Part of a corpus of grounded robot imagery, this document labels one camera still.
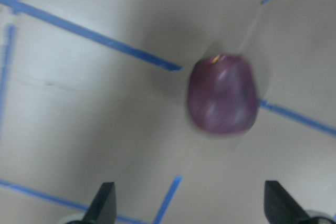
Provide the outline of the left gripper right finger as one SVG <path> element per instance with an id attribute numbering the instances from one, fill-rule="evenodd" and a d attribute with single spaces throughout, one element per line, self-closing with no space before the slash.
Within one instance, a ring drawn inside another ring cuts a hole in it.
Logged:
<path id="1" fill-rule="evenodd" d="M 309 215 L 276 180 L 264 184 L 264 213 L 268 223 L 312 223 Z"/>

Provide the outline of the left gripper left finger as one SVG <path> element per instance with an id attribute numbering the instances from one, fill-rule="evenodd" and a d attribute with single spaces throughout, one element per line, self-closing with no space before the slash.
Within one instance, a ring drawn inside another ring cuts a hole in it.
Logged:
<path id="1" fill-rule="evenodd" d="M 81 223 L 114 224 L 116 191 L 114 182 L 102 183 Z"/>

